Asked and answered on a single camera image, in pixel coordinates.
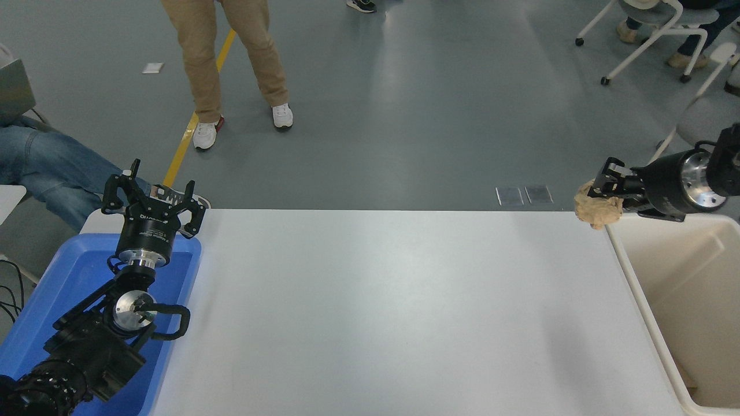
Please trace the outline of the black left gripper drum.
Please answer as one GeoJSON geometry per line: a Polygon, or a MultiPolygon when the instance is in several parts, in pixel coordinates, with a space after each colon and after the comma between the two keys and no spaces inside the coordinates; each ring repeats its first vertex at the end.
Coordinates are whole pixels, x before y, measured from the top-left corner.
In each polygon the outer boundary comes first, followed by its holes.
{"type": "Polygon", "coordinates": [[[130,258],[134,252],[145,251],[169,258],[180,228],[177,215],[175,206],[163,200],[144,197],[131,202],[124,214],[117,257],[130,258]]]}

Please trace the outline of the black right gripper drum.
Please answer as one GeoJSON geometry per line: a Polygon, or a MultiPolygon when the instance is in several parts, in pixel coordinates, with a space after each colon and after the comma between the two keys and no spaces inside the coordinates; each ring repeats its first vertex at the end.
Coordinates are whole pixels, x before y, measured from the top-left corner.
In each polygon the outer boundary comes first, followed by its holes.
{"type": "Polygon", "coordinates": [[[686,162],[697,154],[689,150],[656,159],[644,168],[634,171],[644,187],[644,200],[648,207],[636,210],[640,217],[684,217],[703,213],[704,209],[688,198],[682,174],[686,162]]]}

